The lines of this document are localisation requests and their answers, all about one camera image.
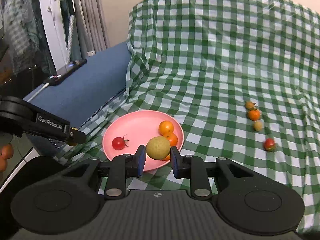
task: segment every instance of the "gray curtain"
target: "gray curtain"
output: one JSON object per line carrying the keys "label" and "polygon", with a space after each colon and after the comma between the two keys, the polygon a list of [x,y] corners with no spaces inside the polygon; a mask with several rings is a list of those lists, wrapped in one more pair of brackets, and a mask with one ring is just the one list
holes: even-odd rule
{"label": "gray curtain", "polygon": [[81,54],[91,56],[108,47],[101,0],[74,0]]}

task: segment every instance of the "orange cherry tomato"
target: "orange cherry tomato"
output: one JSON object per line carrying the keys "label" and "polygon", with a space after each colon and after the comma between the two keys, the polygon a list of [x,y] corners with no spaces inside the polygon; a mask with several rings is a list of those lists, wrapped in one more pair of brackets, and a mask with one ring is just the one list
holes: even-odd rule
{"label": "orange cherry tomato", "polygon": [[248,112],[248,118],[252,121],[257,121],[260,119],[260,111],[258,109],[250,110]]}
{"label": "orange cherry tomato", "polygon": [[167,157],[165,157],[164,159],[162,159],[162,161],[168,161],[168,160],[170,160],[170,153],[169,153],[169,155],[168,155]]}
{"label": "orange cherry tomato", "polygon": [[11,144],[7,144],[1,149],[1,157],[4,159],[10,159],[13,156],[13,147]]}
{"label": "orange cherry tomato", "polygon": [[162,137],[166,138],[170,142],[170,146],[176,146],[178,143],[178,137],[172,133],[172,132],[167,132]]}
{"label": "orange cherry tomato", "polygon": [[5,171],[5,169],[7,168],[7,166],[8,166],[7,160],[4,159],[4,158],[2,158],[2,157],[0,156],[0,172],[1,172],[1,171]]}
{"label": "orange cherry tomato", "polygon": [[168,133],[168,132],[173,132],[173,130],[174,130],[174,127],[172,122],[170,121],[162,121],[159,124],[159,133],[161,135],[164,135],[165,133]]}

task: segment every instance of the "gingham tablecloth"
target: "gingham tablecloth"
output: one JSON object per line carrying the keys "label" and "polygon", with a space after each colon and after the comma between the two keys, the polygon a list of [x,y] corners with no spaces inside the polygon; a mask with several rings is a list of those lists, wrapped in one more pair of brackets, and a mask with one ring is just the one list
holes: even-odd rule
{"label": "gingham tablecloth", "polygon": [[[101,141],[112,121],[161,111],[182,125],[182,155],[227,157],[288,185],[306,206],[298,231],[320,230],[319,20],[285,0],[142,1],[130,13],[125,94],[86,125],[86,145],[56,158],[105,160]],[[262,111],[260,132],[246,117],[249,100]],[[262,146],[269,137],[278,145],[274,153]],[[127,184],[188,189],[189,180],[175,179],[168,165]]]}

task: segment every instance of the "red cherry tomato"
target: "red cherry tomato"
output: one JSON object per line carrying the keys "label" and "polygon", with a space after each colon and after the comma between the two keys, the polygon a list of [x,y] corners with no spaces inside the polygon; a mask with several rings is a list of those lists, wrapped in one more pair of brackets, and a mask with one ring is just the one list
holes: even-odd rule
{"label": "red cherry tomato", "polygon": [[122,150],[125,146],[125,142],[128,142],[129,140],[125,140],[124,136],[123,137],[116,137],[112,140],[112,147],[115,150]]}
{"label": "red cherry tomato", "polygon": [[272,138],[268,138],[264,144],[263,144],[264,148],[266,151],[268,152],[273,152],[276,148],[276,143]]}

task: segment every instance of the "green fruit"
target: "green fruit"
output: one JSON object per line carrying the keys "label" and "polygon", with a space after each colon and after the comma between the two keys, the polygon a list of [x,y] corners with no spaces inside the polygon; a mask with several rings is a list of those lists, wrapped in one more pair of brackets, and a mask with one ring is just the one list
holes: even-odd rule
{"label": "green fruit", "polygon": [[151,159],[162,160],[170,153],[170,142],[162,136],[154,137],[148,141],[146,153]]}

